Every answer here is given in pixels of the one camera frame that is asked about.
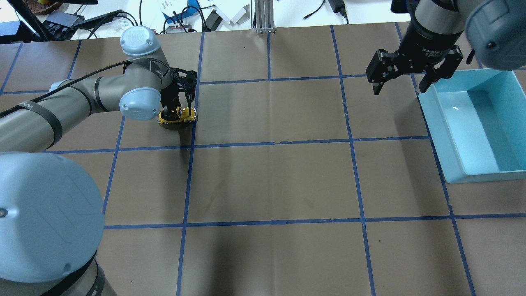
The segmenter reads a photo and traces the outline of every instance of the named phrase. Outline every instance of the black strap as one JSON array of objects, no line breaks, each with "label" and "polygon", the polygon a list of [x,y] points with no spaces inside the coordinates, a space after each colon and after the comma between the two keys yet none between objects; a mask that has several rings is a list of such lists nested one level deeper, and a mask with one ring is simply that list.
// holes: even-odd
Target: black strap
[{"label": "black strap", "polygon": [[21,102],[20,104],[18,104],[18,106],[35,112],[36,114],[42,116],[42,118],[44,118],[49,123],[49,125],[53,129],[54,134],[53,143],[49,147],[55,145],[58,141],[60,141],[63,133],[62,124],[60,123],[60,120],[58,120],[58,118],[53,114],[53,112],[32,101]]},{"label": "black strap", "polygon": [[97,100],[97,103],[99,104],[100,108],[102,108],[102,110],[104,110],[104,112],[108,112],[108,109],[106,109],[106,107],[104,107],[104,105],[102,104],[102,101],[100,100],[100,94],[99,94],[99,91],[98,91],[98,85],[99,85],[101,79],[102,79],[102,77],[99,77],[95,81],[95,99]]},{"label": "black strap", "polygon": [[41,296],[62,295],[64,292],[67,291],[67,289],[71,288],[71,286],[73,286],[84,275],[84,273],[86,272],[86,270],[88,270],[89,265],[94,259],[95,255],[93,255],[93,257],[89,259],[89,261],[86,264],[84,264],[84,266],[65,277],[63,280],[60,281],[60,283],[56,284],[53,288],[49,289]]},{"label": "black strap", "polygon": [[89,104],[89,114],[91,115],[91,114],[92,114],[92,110],[93,110],[93,106],[92,106],[92,102],[91,102],[91,100],[89,99],[88,95],[87,95],[85,92],[81,91],[80,89],[78,89],[78,88],[76,88],[76,87],[74,87],[74,86],[70,86],[70,87],[73,88],[74,90],[77,90],[78,92],[80,92],[80,93],[84,96],[84,98],[86,99],[86,101],[88,101],[88,104]]}]

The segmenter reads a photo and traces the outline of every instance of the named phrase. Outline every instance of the power adapter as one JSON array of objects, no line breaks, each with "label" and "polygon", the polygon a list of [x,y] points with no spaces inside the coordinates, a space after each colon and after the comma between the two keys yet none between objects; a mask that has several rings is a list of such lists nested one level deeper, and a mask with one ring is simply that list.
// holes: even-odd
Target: power adapter
[{"label": "power adapter", "polygon": [[349,18],[347,17],[343,0],[329,0],[329,4],[332,8],[332,12],[341,14],[347,21],[347,24],[349,24]]}]

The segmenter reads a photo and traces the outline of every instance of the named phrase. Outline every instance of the basket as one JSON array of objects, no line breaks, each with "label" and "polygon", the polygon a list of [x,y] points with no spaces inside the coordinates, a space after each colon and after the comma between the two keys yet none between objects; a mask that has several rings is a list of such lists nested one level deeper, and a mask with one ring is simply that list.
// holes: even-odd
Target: basket
[{"label": "basket", "polygon": [[33,12],[33,14],[35,15],[50,14],[62,5],[61,2],[55,2],[52,4],[40,4],[37,0],[24,0],[24,2],[27,4],[29,9],[31,9],[31,12]]}]

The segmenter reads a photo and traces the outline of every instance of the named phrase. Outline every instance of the wire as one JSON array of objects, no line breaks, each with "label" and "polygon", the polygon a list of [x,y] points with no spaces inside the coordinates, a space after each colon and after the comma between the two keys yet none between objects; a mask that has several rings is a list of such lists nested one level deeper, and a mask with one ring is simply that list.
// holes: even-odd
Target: wire
[{"label": "wire", "polygon": [[73,15],[77,15],[77,13],[80,11],[80,9],[81,9],[83,6],[84,6],[84,4],[81,5]]},{"label": "wire", "polygon": [[93,31],[88,35],[86,39],[89,39],[93,34],[95,34],[95,31],[100,28],[107,20],[109,19],[109,16],[106,16],[105,18],[101,19],[100,22],[93,28]]},{"label": "wire", "polygon": [[158,59],[152,58],[152,57],[147,57],[146,59],[150,60],[150,61],[153,61],[153,62],[157,62],[157,63],[163,65],[164,67],[168,68],[168,70],[174,75],[174,77],[177,78],[179,84],[181,84],[181,86],[183,87],[183,90],[185,91],[185,97],[186,97],[186,100],[188,102],[188,107],[191,108],[191,102],[193,102],[194,100],[186,92],[186,87],[183,85],[183,82],[181,80],[181,76],[179,76],[179,73],[177,73],[176,70],[172,69],[168,64],[166,64],[165,62],[163,62],[161,60],[158,60]]},{"label": "wire", "polygon": [[308,15],[304,16],[303,19],[308,19],[308,18],[310,18],[313,14],[317,13],[318,10],[320,10],[320,9],[323,7],[323,5],[325,4],[325,1],[326,1],[326,0],[323,0],[323,1],[321,2],[320,7],[318,7],[318,9],[316,9],[315,11],[313,11],[313,12],[309,13]]},{"label": "wire", "polygon": [[143,0],[140,0],[139,2],[139,23],[142,26],[143,25],[143,16],[141,15],[140,9],[143,6]]},{"label": "wire", "polygon": [[202,24],[203,24],[203,28],[207,28],[207,29],[208,29],[208,27],[206,26],[205,17],[203,16],[203,12],[202,12],[201,10],[199,10],[199,9],[198,9],[197,7],[195,7],[195,6],[186,6],[185,8],[183,8],[183,11],[181,11],[181,17],[183,17],[183,13],[185,12],[185,10],[187,10],[187,9],[189,9],[189,8],[193,8],[193,9],[195,9],[195,10],[199,13],[199,15],[201,16],[201,22],[202,22]]},{"label": "wire", "polygon": [[[35,103],[38,103],[38,102],[40,102],[40,101],[43,101],[45,98],[47,98],[47,97],[49,97],[49,96],[51,96],[51,95],[54,95],[54,94],[58,93],[59,91],[65,89],[65,88],[68,88],[68,87],[72,86],[73,84],[75,84],[75,83],[77,83],[77,82],[79,82],[79,81],[82,81],[82,80],[84,80],[84,79],[86,79],[86,78],[88,78],[88,77],[90,77],[90,76],[93,76],[93,75],[95,75],[95,74],[97,74],[97,73],[100,73],[100,72],[102,72],[102,71],[106,71],[106,70],[108,70],[108,69],[114,68],[114,67],[116,67],[116,66],[124,65],[124,64],[126,64],[126,63],[128,63],[128,62],[129,62],[129,61],[122,61],[122,62],[118,62],[118,63],[113,64],[113,65],[110,65],[110,66],[106,66],[106,67],[104,67],[104,68],[100,68],[100,69],[98,69],[98,70],[96,70],[96,71],[93,71],[93,72],[91,72],[91,73],[89,73],[89,74],[87,74],[87,75],[82,76],[81,78],[77,78],[77,79],[75,79],[75,80],[73,80],[73,81],[70,81],[70,82],[64,84],[63,86],[58,87],[58,88],[55,89],[55,90],[52,90],[52,91],[50,91],[50,92],[48,92],[48,93],[46,93],[46,94],[43,94],[43,95],[41,95],[41,96],[39,96],[39,97],[37,97],[37,98],[34,98],[34,99],[32,99],[31,101],[32,101],[32,102],[35,102]],[[20,109],[22,109],[22,107],[20,107],[20,106],[17,105],[17,106],[14,106],[14,107],[10,108],[10,109],[7,109],[7,110],[5,110],[5,111],[3,111],[3,112],[0,112],[0,118],[5,117],[5,116],[7,116],[7,115],[9,115],[9,114],[11,114],[11,113],[17,111],[17,110],[20,110]]]},{"label": "wire", "polygon": [[199,4],[199,0],[196,0],[196,3],[197,3],[197,7],[199,7],[199,12],[201,14],[201,19],[203,20],[203,31],[204,31],[204,29],[206,29],[207,32],[212,31],[212,30],[210,30],[210,28],[206,24],[206,20],[205,20],[205,17],[203,15],[203,9],[201,8],[201,4]]},{"label": "wire", "polygon": [[123,11],[121,13],[124,13],[124,14],[127,14],[127,15],[131,16],[131,18],[133,18],[133,20],[135,21],[135,26],[139,25],[139,23],[137,22],[137,20],[134,18],[134,16],[131,13],[126,12],[126,11]]},{"label": "wire", "polygon": [[125,18],[125,19],[127,19],[127,20],[130,21],[130,23],[132,24],[132,26],[136,26],[136,24],[134,24],[134,22],[133,22],[132,20],[130,20],[130,18],[127,17],[127,16],[124,16],[124,15],[117,15],[116,17],[122,17],[122,18]]},{"label": "wire", "polygon": [[[117,15],[115,16],[114,18],[118,18],[118,17],[123,17],[127,20],[130,21],[130,23],[132,24],[132,26],[134,26],[134,22],[132,22],[127,16],[124,16],[124,15]],[[91,34],[88,35],[88,37],[86,39],[89,39],[92,35],[95,34],[95,31],[97,31],[102,25],[106,24],[106,21],[110,18],[110,16],[106,16],[105,18],[103,18],[94,28],[93,28],[93,31],[91,31]]]},{"label": "wire", "polygon": [[90,30],[90,29],[82,29],[82,28],[78,28],[78,29],[81,29],[81,30],[86,30],[90,33],[93,33],[93,36],[95,36],[95,39],[98,39],[97,35],[95,34],[95,32],[93,32],[93,30]]},{"label": "wire", "polygon": [[179,19],[179,17],[177,16],[177,13],[175,11],[173,11],[173,13],[174,13],[174,16],[177,19],[177,22],[179,23],[179,25],[181,25],[183,30],[185,30],[185,33],[188,33],[188,31],[185,28],[185,24],[183,24],[183,21]]},{"label": "wire", "polygon": [[169,19],[171,19],[171,21],[175,24],[175,19],[169,16],[167,19],[165,19],[165,22],[163,23],[163,30],[161,31],[161,33],[166,33],[166,23],[168,22]]}]

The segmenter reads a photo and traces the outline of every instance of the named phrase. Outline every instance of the black cable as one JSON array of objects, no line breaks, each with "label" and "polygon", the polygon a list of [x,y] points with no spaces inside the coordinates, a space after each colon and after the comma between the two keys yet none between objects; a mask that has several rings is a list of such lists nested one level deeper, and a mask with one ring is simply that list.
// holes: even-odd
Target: black cable
[{"label": "black cable", "polygon": [[[61,91],[61,90],[63,90],[63,89],[66,89],[66,88],[72,86],[73,84],[75,84],[75,83],[77,83],[77,82],[79,82],[79,81],[82,81],[82,80],[84,80],[84,79],[86,79],[86,78],[88,78],[88,77],[90,77],[90,76],[93,76],[93,75],[95,75],[95,74],[97,74],[97,73],[100,73],[100,72],[102,72],[102,71],[106,71],[106,70],[108,70],[108,69],[114,68],[114,67],[116,67],[116,66],[124,65],[124,64],[126,64],[126,63],[128,63],[128,62],[129,62],[129,61],[122,61],[122,62],[118,62],[118,63],[115,63],[115,64],[110,65],[110,66],[106,66],[106,67],[104,67],[104,68],[100,68],[100,69],[98,69],[98,70],[96,70],[96,71],[93,71],[93,72],[91,72],[91,73],[89,73],[89,74],[87,74],[87,75],[82,76],[81,78],[77,78],[77,79],[75,79],[75,80],[73,80],[73,81],[70,81],[70,82],[64,84],[63,86],[58,87],[58,88],[56,88],[56,89],[54,89],[54,90],[52,90],[52,91],[50,91],[50,92],[48,92],[48,93],[46,93],[46,94],[43,94],[43,95],[41,95],[41,96],[39,96],[39,97],[37,97],[37,98],[34,98],[34,99],[32,99],[31,101],[32,101],[32,102],[35,102],[35,103],[38,103],[38,102],[42,101],[43,99],[45,99],[45,98],[47,98],[47,97],[49,97],[49,96],[51,96],[51,95],[54,95],[54,94],[58,93],[59,91]],[[20,107],[20,106],[17,105],[17,106],[14,106],[14,107],[10,108],[10,109],[7,109],[7,110],[5,110],[5,111],[3,111],[3,112],[0,112],[0,118],[5,117],[5,116],[7,116],[7,115],[9,115],[9,114],[11,114],[11,113],[13,113],[13,112],[15,112],[15,111],[20,110],[20,109],[22,109],[22,107]]]},{"label": "black cable", "polygon": [[473,62],[474,57],[475,57],[475,50],[472,49],[468,55],[468,58],[466,59],[466,64],[471,65],[471,62]]},{"label": "black cable", "polygon": [[[88,37],[86,39],[89,39],[92,35],[95,34],[95,31],[97,31],[102,25],[106,24],[106,20],[108,20],[111,16],[106,16],[105,18],[103,18],[94,28],[93,28],[93,31],[91,31],[91,34],[88,35]],[[123,17],[127,20],[130,21],[130,23],[132,24],[132,26],[134,26],[134,22],[132,22],[127,16],[124,16],[124,15],[117,15],[115,16],[114,18],[118,18],[118,17]]]},{"label": "black cable", "polygon": [[147,57],[146,59],[150,60],[150,61],[153,61],[153,62],[157,62],[157,63],[163,65],[164,67],[168,68],[168,70],[174,75],[174,77],[177,79],[177,81],[179,82],[179,84],[183,88],[183,91],[185,91],[185,98],[186,98],[186,101],[188,103],[188,107],[191,108],[191,103],[194,101],[194,98],[190,97],[188,95],[188,93],[186,92],[186,86],[183,84],[183,81],[181,80],[181,76],[179,76],[179,73],[177,73],[176,70],[172,69],[168,64],[166,64],[165,62],[163,62],[161,60],[158,60],[158,59],[152,58],[152,57]]},{"label": "black cable", "polygon": [[163,23],[163,30],[161,31],[161,33],[166,33],[166,23],[168,22],[168,20],[171,19],[171,21],[175,24],[175,19],[171,16],[169,16],[167,19],[165,19],[165,22]]},{"label": "black cable", "polygon": [[106,16],[105,18],[101,19],[100,22],[93,28],[93,31],[88,35],[86,39],[89,39],[93,34],[95,34],[95,31],[97,31],[104,23],[110,18],[110,16]]},{"label": "black cable", "polygon": [[202,24],[203,24],[202,27],[208,29],[208,27],[206,26],[205,17],[203,16],[202,11],[199,10],[199,9],[198,9],[197,7],[195,7],[195,6],[186,6],[185,8],[183,8],[183,11],[181,11],[181,17],[183,17],[183,13],[185,12],[185,10],[187,10],[187,9],[189,9],[189,8],[193,8],[193,9],[195,9],[195,10],[199,13],[199,15],[201,16],[201,22],[202,22]]},{"label": "black cable", "polygon": [[172,11],[174,13],[174,16],[175,18],[177,19],[177,22],[179,23],[179,25],[181,25],[181,27],[183,28],[183,30],[185,30],[185,33],[188,33],[188,31],[186,30],[185,28],[185,24],[183,24],[183,21],[179,19],[179,17],[177,16],[177,13],[175,11]]},{"label": "black cable", "polygon": [[326,1],[326,0],[323,0],[323,1],[321,2],[320,7],[318,7],[318,9],[316,9],[315,11],[313,11],[313,12],[309,13],[308,15],[304,16],[303,19],[308,19],[308,18],[310,18],[313,14],[317,13],[317,12],[323,7],[323,5],[325,4],[325,1]]},{"label": "black cable", "polygon": [[126,11],[123,11],[123,12],[121,12],[121,13],[124,13],[124,14],[127,14],[127,15],[131,16],[131,18],[133,18],[133,20],[135,21],[135,26],[138,26],[138,25],[139,25],[139,23],[137,22],[137,20],[134,18],[134,16],[133,16],[131,13],[126,12]]},{"label": "black cable", "polygon": [[139,2],[139,23],[142,26],[143,25],[143,16],[141,15],[140,9],[143,6],[143,0],[140,0]]},{"label": "black cable", "polygon": [[80,11],[80,9],[81,9],[81,8],[82,8],[83,6],[84,6],[84,4],[83,4],[83,5],[81,5],[81,6],[80,6],[80,7],[79,7],[79,8],[77,9],[77,11],[76,11],[76,12],[75,12],[75,13],[74,13],[73,15],[75,15],[75,16],[76,16],[76,15],[77,15],[77,13],[78,13],[78,12]]},{"label": "black cable", "polygon": [[[90,32],[90,33],[93,32],[93,30],[90,30],[90,29],[81,29],[81,30],[86,30],[86,31],[88,31],[88,32]],[[95,34],[95,32],[93,32],[93,36],[95,36],[95,39],[98,39],[98,37],[97,37],[97,35]]]},{"label": "black cable", "polygon": [[349,24],[349,18],[347,17],[347,12],[345,11],[345,7],[340,8],[340,14],[345,18],[347,21],[347,24]]},{"label": "black cable", "polygon": [[130,20],[130,18],[127,17],[127,16],[124,16],[124,15],[117,15],[116,17],[122,17],[122,18],[125,18],[125,19],[127,19],[127,20],[130,21],[130,23],[132,24],[132,26],[135,26],[135,23],[134,23],[132,20]]},{"label": "black cable", "polygon": [[212,31],[212,30],[210,30],[210,28],[206,24],[206,20],[205,20],[204,14],[203,14],[203,8],[201,8],[201,4],[199,3],[199,0],[196,0],[196,3],[197,3],[197,7],[199,7],[199,12],[201,14],[201,18],[203,19],[203,31],[205,31],[205,32]]}]

